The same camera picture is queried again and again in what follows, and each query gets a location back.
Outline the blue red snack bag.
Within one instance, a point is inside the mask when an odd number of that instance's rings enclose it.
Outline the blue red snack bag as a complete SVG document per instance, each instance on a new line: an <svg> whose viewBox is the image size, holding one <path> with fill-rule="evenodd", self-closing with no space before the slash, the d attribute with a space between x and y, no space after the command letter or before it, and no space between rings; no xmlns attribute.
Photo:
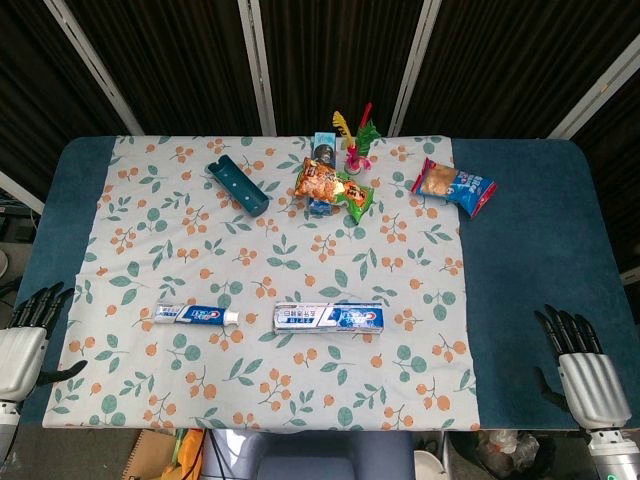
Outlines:
<svg viewBox="0 0 640 480"><path fill-rule="evenodd" d="M426 158L411 192L460 206L470 218L477 216L497 188L489 178L470 174Z"/></svg>

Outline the colourful feather shuttlecock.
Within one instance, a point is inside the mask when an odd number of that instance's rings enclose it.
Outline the colourful feather shuttlecock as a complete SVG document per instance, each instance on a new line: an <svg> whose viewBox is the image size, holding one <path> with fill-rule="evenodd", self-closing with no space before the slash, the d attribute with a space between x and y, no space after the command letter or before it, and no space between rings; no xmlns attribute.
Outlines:
<svg viewBox="0 0 640 480"><path fill-rule="evenodd" d="M373 104L365 105L356 134L348 127L344 116L335 111L332 116L332 126L338 130L346 142L346 160L344 170L349 175L356 175L362 169L370 170L372 162L369 159L369 151L374 141L381 138L373 121L370 119Z"/></svg>

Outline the floral leaf print tablecloth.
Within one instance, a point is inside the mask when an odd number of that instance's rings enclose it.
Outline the floral leaf print tablecloth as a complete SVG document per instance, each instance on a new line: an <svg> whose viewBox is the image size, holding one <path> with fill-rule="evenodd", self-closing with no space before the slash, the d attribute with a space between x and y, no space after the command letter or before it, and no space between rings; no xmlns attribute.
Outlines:
<svg viewBox="0 0 640 480"><path fill-rule="evenodd" d="M42 423L243 430L474 430L457 208L414 195L442 136L381 139L343 207L310 214L294 184L305 137L119 137L65 150L42 237L72 279ZM206 166L228 155L269 197L250 216ZM278 302L381 303L380 334L276 333ZM156 324L158 303L239 314L229 326Z"/></svg>

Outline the teal plastic trough holder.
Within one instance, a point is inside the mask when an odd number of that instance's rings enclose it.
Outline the teal plastic trough holder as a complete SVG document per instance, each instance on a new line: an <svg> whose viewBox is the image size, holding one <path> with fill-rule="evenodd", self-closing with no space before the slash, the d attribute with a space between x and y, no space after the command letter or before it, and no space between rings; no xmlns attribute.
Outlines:
<svg viewBox="0 0 640 480"><path fill-rule="evenodd" d="M228 193L232 200L238 202L250 216L259 217L269 207L269 197L230 156L222 155L218 160L209 163L206 171L214 183Z"/></svg>

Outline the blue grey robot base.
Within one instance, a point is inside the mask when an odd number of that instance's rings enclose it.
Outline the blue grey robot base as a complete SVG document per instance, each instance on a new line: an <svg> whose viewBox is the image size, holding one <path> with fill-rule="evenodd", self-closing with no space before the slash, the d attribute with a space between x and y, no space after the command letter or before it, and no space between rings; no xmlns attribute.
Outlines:
<svg viewBox="0 0 640 480"><path fill-rule="evenodd" d="M210 430L199 480L415 480L409 432Z"/></svg>

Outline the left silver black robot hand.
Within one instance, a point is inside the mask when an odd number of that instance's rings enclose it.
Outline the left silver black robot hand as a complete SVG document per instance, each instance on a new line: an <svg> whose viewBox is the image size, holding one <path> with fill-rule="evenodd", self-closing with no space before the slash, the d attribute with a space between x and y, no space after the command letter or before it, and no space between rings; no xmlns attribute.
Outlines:
<svg viewBox="0 0 640 480"><path fill-rule="evenodd" d="M88 364L80 360L66 370L43 371L49 341L74 289L64 283L36 291L18 304L8 326L0 329L0 403L18 404L39 386L69 380Z"/></svg>

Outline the blue white toothpaste box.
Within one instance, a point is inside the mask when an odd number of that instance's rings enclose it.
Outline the blue white toothpaste box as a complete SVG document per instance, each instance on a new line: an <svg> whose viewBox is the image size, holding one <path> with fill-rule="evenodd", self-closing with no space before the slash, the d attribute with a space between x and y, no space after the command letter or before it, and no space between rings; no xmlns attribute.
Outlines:
<svg viewBox="0 0 640 480"><path fill-rule="evenodd" d="M380 334L384 330L381 303L278 302L273 312L276 333Z"/></svg>

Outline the white partition frame post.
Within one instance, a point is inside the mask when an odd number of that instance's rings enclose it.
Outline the white partition frame post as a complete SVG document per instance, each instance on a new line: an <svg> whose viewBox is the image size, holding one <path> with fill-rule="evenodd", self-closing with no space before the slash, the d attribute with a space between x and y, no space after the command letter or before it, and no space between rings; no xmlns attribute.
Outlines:
<svg viewBox="0 0 640 480"><path fill-rule="evenodd" d="M144 130L65 0L41 0L130 135Z"/></svg>
<svg viewBox="0 0 640 480"><path fill-rule="evenodd" d="M406 112L414 93L422 63L436 24L442 0L423 0L422 8L409 50L402 81L391 117L388 137L400 135Z"/></svg>
<svg viewBox="0 0 640 480"><path fill-rule="evenodd" d="M548 135L569 140L640 70L640 34L620 53Z"/></svg>
<svg viewBox="0 0 640 480"><path fill-rule="evenodd" d="M263 136L277 136L260 0L237 0Z"/></svg>

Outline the dark blue table cover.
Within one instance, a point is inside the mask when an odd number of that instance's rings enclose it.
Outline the dark blue table cover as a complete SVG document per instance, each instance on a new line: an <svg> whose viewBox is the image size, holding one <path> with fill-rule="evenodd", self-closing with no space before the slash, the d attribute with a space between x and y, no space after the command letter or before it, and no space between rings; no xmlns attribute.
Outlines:
<svg viewBox="0 0 640 480"><path fill-rule="evenodd" d="M33 244L20 297L54 283L72 288L72 279L51 264L43 219L63 150ZM464 258L467 338L476 379L479 426L553 428L571 420L538 393L534 367L559 379L552 352L534 312L546 304L587 316L615 363L640 425L640 340L605 231L583 153L558 140L452 140L449 167L492 179L496 191L476 217L458 205ZM68 300L51 338L45 365L59 364ZM43 425L51 386L25 403L26 422Z"/></svg>

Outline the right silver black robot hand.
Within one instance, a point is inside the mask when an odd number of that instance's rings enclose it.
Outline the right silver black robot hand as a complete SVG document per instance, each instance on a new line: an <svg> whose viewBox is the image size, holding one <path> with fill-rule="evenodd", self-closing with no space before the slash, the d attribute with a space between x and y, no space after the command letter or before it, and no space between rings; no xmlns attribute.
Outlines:
<svg viewBox="0 0 640 480"><path fill-rule="evenodd" d="M536 385L547 401L571 414L585 431L620 429L632 418L622 383L592 324L546 304L534 312L554 356L563 391L555 392L534 367Z"/></svg>

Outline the crumpled clear plastic bag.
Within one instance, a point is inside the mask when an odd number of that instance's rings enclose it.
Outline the crumpled clear plastic bag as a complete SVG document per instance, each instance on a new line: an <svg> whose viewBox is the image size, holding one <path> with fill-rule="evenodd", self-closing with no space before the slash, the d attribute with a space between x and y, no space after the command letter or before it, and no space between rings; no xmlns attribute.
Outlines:
<svg viewBox="0 0 640 480"><path fill-rule="evenodd" d="M486 430L478 433L476 455L482 466L498 480L524 474L535 463L539 441L518 430Z"/></svg>

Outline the blue white toothpaste tube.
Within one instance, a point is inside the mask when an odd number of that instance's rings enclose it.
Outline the blue white toothpaste tube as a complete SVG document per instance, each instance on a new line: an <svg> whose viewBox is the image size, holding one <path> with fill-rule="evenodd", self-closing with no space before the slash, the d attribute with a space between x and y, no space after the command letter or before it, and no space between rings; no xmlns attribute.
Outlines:
<svg viewBox="0 0 640 480"><path fill-rule="evenodd" d="M239 314L214 306L158 303L152 321L156 324L229 326L239 323Z"/></svg>

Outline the small blue carton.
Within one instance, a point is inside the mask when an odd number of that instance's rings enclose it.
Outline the small blue carton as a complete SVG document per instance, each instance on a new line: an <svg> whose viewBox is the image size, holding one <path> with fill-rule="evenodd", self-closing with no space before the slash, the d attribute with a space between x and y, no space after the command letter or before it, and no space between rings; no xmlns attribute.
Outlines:
<svg viewBox="0 0 640 480"><path fill-rule="evenodd" d="M316 132L313 137L311 158L325 163L332 168L336 166L336 135L332 132ZM332 206L329 203L310 198L309 212L313 216L330 216Z"/></svg>

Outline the orange green snack bag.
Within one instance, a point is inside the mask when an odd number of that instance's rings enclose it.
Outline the orange green snack bag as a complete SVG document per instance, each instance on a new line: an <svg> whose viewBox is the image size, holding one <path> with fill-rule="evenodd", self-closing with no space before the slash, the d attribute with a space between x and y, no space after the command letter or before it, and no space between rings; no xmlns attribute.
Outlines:
<svg viewBox="0 0 640 480"><path fill-rule="evenodd" d="M374 200L373 188L361 186L329 164L308 157L296 178L294 194L331 206L344 205L356 224L360 223Z"/></svg>

